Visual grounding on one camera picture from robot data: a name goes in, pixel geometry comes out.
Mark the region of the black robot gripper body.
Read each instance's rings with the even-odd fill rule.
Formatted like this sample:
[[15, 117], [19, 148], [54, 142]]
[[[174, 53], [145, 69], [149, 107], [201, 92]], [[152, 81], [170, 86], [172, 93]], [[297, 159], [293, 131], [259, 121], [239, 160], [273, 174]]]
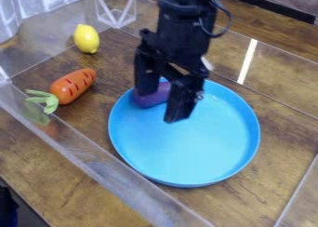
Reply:
[[209, 46], [202, 29], [212, 32], [216, 9], [207, 0], [157, 0], [156, 32], [140, 31], [141, 47], [161, 61], [173, 63], [200, 78], [208, 75], [201, 62]]

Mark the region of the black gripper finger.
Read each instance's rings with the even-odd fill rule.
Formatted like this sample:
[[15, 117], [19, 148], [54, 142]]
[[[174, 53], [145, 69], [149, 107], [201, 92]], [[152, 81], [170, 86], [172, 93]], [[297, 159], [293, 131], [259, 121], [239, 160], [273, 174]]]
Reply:
[[157, 91], [160, 74], [156, 70], [157, 60], [136, 49], [133, 56], [133, 87], [140, 96]]
[[169, 92], [164, 121], [173, 123], [189, 117], [196, 102], [202, 97], [204, 79], [190, 74], [164, 76], [169, 82]]

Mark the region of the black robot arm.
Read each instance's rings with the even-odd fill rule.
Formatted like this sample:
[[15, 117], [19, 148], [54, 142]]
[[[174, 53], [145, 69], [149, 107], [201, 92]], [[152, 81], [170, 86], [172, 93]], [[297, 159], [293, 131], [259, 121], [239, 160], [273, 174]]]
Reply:
[[212, 32], [219, 0], [157, 0], [156, 30], [142, 29], [133, 57], [136, 94], [148, 96], [158, 89], [158, 80], [169, 81], [164, 121], [186, 119], [202, 94], [208, 69], [201, 61]]

